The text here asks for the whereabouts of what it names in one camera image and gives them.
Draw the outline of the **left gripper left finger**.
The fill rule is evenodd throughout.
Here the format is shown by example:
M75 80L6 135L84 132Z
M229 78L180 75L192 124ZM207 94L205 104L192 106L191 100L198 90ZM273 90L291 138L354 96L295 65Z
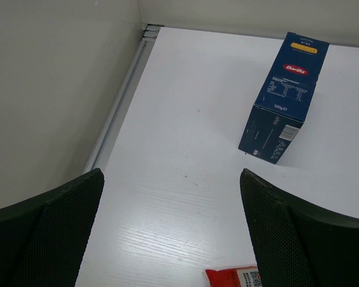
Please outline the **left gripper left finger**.
M0 209L0 286L74 286L103 188L96 168Z

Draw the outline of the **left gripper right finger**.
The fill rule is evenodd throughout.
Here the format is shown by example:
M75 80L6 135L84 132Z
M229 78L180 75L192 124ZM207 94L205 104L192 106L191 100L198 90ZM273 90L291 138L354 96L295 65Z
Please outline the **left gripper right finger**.
M359 286L359 219L244 169L241 198L263 286Z

